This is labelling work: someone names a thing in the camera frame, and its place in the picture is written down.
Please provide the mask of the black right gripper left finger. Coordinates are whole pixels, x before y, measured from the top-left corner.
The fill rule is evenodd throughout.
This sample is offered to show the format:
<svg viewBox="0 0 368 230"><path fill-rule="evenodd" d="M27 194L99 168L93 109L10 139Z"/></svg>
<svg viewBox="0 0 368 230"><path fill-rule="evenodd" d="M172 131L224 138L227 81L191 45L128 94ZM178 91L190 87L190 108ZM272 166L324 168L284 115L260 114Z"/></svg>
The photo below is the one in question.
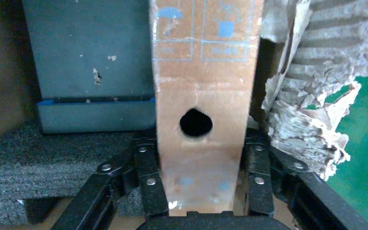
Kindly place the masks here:
<svg viewBox="0 0 368 230"><path fill-rule="evenodd" d="M101 163L52 226L53 230L107 230L121 199L140 189L141 230L164 230L168 201L158 164L154 130L136 134L123 152Z"/></svg>

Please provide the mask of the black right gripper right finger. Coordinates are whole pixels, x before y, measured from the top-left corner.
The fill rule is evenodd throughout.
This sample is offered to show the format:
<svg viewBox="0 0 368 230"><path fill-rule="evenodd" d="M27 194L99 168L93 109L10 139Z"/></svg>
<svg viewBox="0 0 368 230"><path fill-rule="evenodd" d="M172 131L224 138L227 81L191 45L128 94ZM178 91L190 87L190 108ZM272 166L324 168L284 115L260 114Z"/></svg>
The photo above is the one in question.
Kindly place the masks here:
<svg viewBox="0 0 368 230"><path fill-rule="evenodd" d="M263 132L246 130L248 214L274 215L273 198L285 202L300 230L368 230L368 222L308 166L269 143Z"/></svg>

